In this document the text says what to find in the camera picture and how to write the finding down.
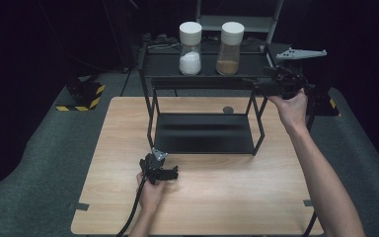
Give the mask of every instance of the wooden table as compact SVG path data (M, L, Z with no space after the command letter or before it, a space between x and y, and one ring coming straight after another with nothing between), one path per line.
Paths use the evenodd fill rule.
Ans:
M159 98L159 103L162 112L222 113L230 106L243 113L248 100L168 97ZM257 124L255 115L250 119ZM150 152L148 120L144 98L111 101L79 200L89 208L76 210L73 233L116 234L126 222L136 195L139 160ZM178 165L180 175L166 187L151 234L303 233L313 207L305 206L310 198L303 173L272 103L265 108L263 124L265 140L255 157L170 154L164 168ZM252 125L252 131L258 140L258 128ZM322 232L317 221L312 234Z

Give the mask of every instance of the clear jar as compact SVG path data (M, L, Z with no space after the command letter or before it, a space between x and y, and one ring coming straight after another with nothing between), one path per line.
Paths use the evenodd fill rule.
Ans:
M224 76L236 74L239 69L240 45L227 45L222 42L218 51L216 70Z
M181 43L180 71L184 75L196 75L201 70L201 46Z
M180 25L180 71L184 75L196 75L201 70L201 30L201 25L195 22Z
M229 22L222 26L221 44L218 51L216 70L221 75L236 74L239 69L240 44L245 27L240 23Z

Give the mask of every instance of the white powder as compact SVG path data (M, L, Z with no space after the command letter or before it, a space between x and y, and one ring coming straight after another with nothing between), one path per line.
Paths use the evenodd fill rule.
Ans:
M185 75L195 75L201 70L199 53L189 52L180 58L180 70Z

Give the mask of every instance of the cord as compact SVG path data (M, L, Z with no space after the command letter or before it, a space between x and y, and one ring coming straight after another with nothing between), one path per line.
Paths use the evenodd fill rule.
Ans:
M117 235L115 235L115 237L122 236L124 234L124 232L127 230L128 226L130 225L131 220L133 219L134 214L136 212L138 201L140 200L141 192L143 191L144 183L146 183L146 181L147 181L147 177L144 176L143 180L141 181L141 183L138 187L136 199L134 200L134 205L133 205L133 209L131 210L130 216L128 217L128 220L125 223L124 227L122 227L122 229L118 232Z
M127 75L127 78L125 78L124 86L122 87L122 90L121 90L121 92L119 93L119 95L120 95L121 97L122 97L122 94L124 93L125 87L127 86L128 78L130 78L131 69L132 69L132 68L129 68L129 69L128 69L128 75Z
M241 47L252 46L252 45L257 45L261 43L264 43L264 41L261 39L247 38L246 40L243 40L241 42Z
M113 28L113 23L112 23L112 20L110 19L110 14L109 14L109 11L107 9L107 4L106 4L105 0L103 0L103 5L104 5L104 10L106 11L107 18L108 18L109 23L110 23L110 29L112 30L112 34L113 34L114 41L115 41L115 47L116 47L116 50L118 51L119 59L122 62L124 62L124 59L121 57L121 50L119 50L119 47L118 47L118 41L116 40L116 36L115 36L114 28Z
M316 97L315 95L308 95L309 97L309 119L307 120L306 126L309 132L312 130L313 122L315 121L315 107L316 107Z
M217 15L218 10L220 10L221 5L223 5L224 0L221 0L221 2L218 4L216 10L214 11L213 15Z
M39 5L39 8L40 8L41 11L42 11L42 14L43 14L44 17L45 17L45 20L47 21L48 26L50 27L51 31L53 32L54 37L56 38L56 40L57 40L57 42L58 42L58 44L59 44L59 46L60 46L60 48L61 48L61 50L63 51L64 54L66 54L68 57L70 57L70 58L74 59L75 61L77 61L77 62L79 62L79 63L82 63L82 64L84 64L84 65L86 65L86 66L89 66L89 67L92 67L92 68L95 68L95 69L98 69L98 70L102 70L102 71L107 71L107 72L117 72L117 71L115 71L115 70L108 70L107 68L102 68L102 67L95 66L95 65L92 65L92 64L90 64L90 63L87 63L87 62L85 62L85 61L83 61L83 60L81 60L81 59L79 59L79 58L73 56L73 55L70 54L69 52L67 52L66 49L63 47L63 44L61 43L61 40L60 40L60 38L58 37L58 35L57 35L57 33L56 33L56 30L55 30L53 24L51 23L50 19L48 18L48 15L45 13L44 7L41 5L41 2L40 2L40 1L38 1L38 5Z
M137 4L135 4L135 2L133 2L133 0L128 0L128 3L130 3L131 6L133 6L136 10L139 10L139 7L137 6Z
M161 49L161 48L168 48L173 47L174 49L180 51L181 49L178 47L180 43L176 38L167 38L165 34L160 34L156 36L155 39L150 40L147 48L153 48L153 49Z

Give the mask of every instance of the black metal shelf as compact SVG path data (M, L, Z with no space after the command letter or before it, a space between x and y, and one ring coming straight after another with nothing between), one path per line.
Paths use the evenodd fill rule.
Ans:
M236 75L222 76L215 70L217 53L201 54L201 71L185 76L179 70L178 53L149 53L143 47L139 54L139 74L149 113L147 137L151 147L169 153L231 153L255 155L264 140L261 122L267 99L259 109L252 88L244 78L255 79L263 75L268 59L260 53L242 53ZM252 91L244 114L186 114L162 113L159 110L157 90L228 89ZM254 105L261 137L255 144L248 114ZM156 116L156 130L152 139L152 123Z

